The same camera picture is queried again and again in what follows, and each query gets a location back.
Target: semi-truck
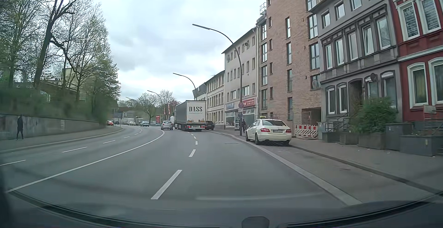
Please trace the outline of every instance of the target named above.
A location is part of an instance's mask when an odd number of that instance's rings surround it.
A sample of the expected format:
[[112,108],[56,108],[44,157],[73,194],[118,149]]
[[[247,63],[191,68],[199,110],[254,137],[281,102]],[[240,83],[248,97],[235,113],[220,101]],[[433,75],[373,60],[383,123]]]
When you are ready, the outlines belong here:
[[174,127],[179,130],[206,128],[206,101],[186,100],[175,107]]

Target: satellite dish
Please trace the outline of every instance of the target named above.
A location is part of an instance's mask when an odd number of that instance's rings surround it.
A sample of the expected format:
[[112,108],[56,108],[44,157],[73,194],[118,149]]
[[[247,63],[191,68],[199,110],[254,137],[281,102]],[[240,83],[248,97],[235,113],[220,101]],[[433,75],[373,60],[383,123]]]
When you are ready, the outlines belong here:
[[318,90],[318,89],[320,89],[320,82],[319,82],[317,79],[315,79],[315,80],[312,81],[312,89],[313,89],[313,90]]

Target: shrub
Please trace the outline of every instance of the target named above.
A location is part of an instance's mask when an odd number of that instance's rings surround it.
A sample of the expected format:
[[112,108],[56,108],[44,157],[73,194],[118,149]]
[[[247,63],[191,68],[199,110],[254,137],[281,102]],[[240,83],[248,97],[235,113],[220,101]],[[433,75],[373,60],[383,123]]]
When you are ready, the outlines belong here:
[[371,97],[358,110],[353,131],[357,133],[385,132],[386,123],[394,123],[397,110],[389,98]]

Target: building facade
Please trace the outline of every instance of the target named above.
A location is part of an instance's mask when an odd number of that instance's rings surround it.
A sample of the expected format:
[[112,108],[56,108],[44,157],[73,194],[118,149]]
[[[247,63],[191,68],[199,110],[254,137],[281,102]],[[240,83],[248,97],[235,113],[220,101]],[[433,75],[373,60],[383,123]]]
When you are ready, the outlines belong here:
[[216,129],[224,125],[224,70],[205,82],[207,89],[206,115],[213,121]]
[[321,121],[317,18],[309,13],[321,0],[266,0],[259,30],[260,114],[288,125]]
[[311,12],[319,26],[322,121],[353,117],[369,97],[389,97],[401,113],[389,0],[323,0]]
[[[240,54],[241,65],[235,52]],[[226,128],[239,128],[238,104],[243,100],[243,119],[247,125],[257,119],[257,29],[252,28],[224,52],[225,86],[224,112]],[[242,90],[240,91],[240,73]]]
[[390,0],[401,70],[403,120],[443,110],[443,0]]

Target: white taxi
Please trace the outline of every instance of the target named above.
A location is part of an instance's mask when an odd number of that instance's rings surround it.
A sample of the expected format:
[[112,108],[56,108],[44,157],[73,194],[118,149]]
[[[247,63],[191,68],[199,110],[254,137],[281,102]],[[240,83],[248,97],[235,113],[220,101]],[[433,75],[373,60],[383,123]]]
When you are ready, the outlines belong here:
[[291,128],[282,120],[258,119],[246,130],[246,140],[253,140],[255,144],[263,141],[283,142],[289,145],[292,139]]

